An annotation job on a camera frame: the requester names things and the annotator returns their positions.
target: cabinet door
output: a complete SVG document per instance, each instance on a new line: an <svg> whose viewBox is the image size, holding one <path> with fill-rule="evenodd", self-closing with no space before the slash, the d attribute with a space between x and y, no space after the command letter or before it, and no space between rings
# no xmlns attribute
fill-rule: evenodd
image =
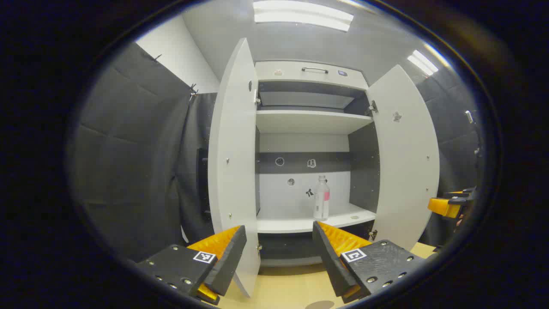
<svg viewBox="0 0 549 309"><path fill-rule="evenodd" d="M406 250L417 242L439 183L439 149L433 121L416 86L395 66L366 94L379 143L379 200L373 230Z"/></svg>
<svg viewBox="0 0 549 309"><path fill-rule="evenodd" d="M214 231L246 227L247 242L233 279L251 297L259 271L255 207L255 94L257 76L248 41L227 63L212 115L208 191Z"/></svg>

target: white shelf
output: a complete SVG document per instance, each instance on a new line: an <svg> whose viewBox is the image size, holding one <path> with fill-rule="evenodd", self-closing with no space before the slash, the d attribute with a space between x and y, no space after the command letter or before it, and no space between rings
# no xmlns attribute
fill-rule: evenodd
<svg viewBox="0 0 549 309"><path fill-rule="evenodd" d="M372 122L372 117L318 111L257 111L261 133L351 134Z"/></svg>
<svg viewBox="0 0 549 309"><path fill-rule="evenodd" d="M335 216L329 216L323 223L329 224L333 227L341 228L348 227L359 223L368 222L374 220L376 214L362 209L353 204L348 204L340 214ZM261 211L257 217L257 232L258 233L303 233L312 231L312 223L315 220L310 218L301 219L267 219L261 217Z"/></svg>

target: drawer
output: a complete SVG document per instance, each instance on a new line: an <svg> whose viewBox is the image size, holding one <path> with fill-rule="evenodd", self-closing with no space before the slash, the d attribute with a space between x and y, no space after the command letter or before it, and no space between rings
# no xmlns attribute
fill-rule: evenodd
<svg viewBox="0 0 549 309"><path fill-rule="evenodd" d="M301 61L258 61L255 70L259 82L298 81L366 90L362 72L335 65Z"/></svg>

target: white cabinet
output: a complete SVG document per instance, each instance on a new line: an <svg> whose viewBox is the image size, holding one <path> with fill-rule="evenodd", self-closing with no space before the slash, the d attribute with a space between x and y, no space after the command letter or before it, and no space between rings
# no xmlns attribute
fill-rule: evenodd
<svg viewBox="0 0 549 309"><path fill-rule="evenodd" d="M427 225L430 216L427 204L438 189L439 156L433 122L423 98L399 65L370 87L359 71L346 69L343 74L338 72L341 68L335 66L308 69L310 67L313 67L310 63L292 61L257 62L254 66L248 43L243 38L234 49L221 80L209 144L210 208L216 233L235 225L246 227L248 242L234 279L248 296L253 293L260 265L258 232L311 231L313 222L312 212L309 217L309 212L303 209L285 211L279 207L286 216L281 217L281 211L269 208L284 204L277 200L281 196L294 194L284 191L287 189L282 187L286 185L284 174L279 175L284 181L280 187L270 186L271 192L261 193L269 202L261 202L261 211L256 217L256 125L260 132L269 135L316 134L345 138L375 123L380 156L377 211L373 213L348 203L347 192L340 194L343 200L338 205L330 205L328 224L344 227L375 219L376 240L389 239L410 250ZM286 84L273 86L267 81ZM365 94L370 104L375 101L377 111L372 112L371 117L320 111L257 111L256 93L262 93L262 82L271 91L282 91L280 87L285 86L292 88L292 83L329 85L321 90L325 95L330 95L330 89L347 89L346 95L350 97ZM341 183L348 181L342 174L338 177L343 177ZM301 191L302 188L296 190L295 194L300 194L296 195L297 200L304 194Z"/></svg>

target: metal handle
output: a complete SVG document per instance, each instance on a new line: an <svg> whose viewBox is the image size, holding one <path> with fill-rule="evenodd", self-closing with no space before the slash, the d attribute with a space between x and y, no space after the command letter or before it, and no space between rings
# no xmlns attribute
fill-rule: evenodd
<svg viewBox="0 0 549 309"><path fill-rule="evenodd" d="M306 69L309 69L309 70L320 70L320 71L324 71L324 73L328 74L328 70L326 69L321 69L321 68L309 68L309 67L304 67L304 68L301 68L301 70L304 72Z"/></svg>

